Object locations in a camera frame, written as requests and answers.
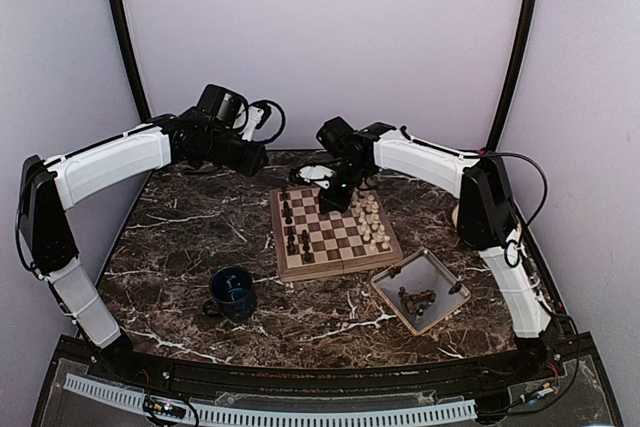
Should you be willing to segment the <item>wooden folding chess board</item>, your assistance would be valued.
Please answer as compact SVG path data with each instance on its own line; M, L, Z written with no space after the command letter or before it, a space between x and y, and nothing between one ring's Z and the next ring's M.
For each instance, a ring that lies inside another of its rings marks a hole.
M391 237L391 250L369 254L356 227L356 219L351 205L344 213L337 211L322 214L319 207L318 187L290 188L288 201L291 216L283 213L281 189L270 192L270 208L276 249L278 275L286 282L310 280L329 276L372 270L391 266L403 258L403 252L382 206L382 201L374 190L382 209L382 222ZM295 238L287 237L287 227L295 230ZM307 230L308 241L301 234ZM296 253L287 253L287 243L294 242ZM303 260L303 243L308 243L313 261Z

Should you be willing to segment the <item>silver metal tray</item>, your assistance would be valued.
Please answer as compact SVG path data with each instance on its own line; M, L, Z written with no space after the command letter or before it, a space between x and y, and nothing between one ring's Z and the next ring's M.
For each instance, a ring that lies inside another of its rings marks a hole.
M425 334L471 298L469 289L429 249L376 274L372 286L414 336Z

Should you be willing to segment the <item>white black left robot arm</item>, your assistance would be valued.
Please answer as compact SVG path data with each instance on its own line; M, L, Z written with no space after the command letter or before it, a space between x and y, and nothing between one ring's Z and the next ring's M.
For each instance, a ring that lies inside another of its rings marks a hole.
M49 285L66 316L104 351L101 364L120 383L134 382L141 362L124 347L126 334L83 266L71 211L131 179L180 163L253 176L266 166L266 147L285 126L285 110L275 101L249 101L209 84L180 114L161 114L69 153L24 161L14 227L19 261Z

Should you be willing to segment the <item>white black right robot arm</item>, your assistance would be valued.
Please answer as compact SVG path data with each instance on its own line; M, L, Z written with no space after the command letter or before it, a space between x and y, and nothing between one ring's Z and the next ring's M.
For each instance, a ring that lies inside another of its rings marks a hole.
M361 130L343 118L326 121L316 137L337 162L310 180L320 188L322 212L344 212L354 190L381 169L433 184L458 201L456 230L494 276L518 339L539 338L551 323L549 308L523 265L525 224L519 218L501 153L473 153L420 140L385 123Z

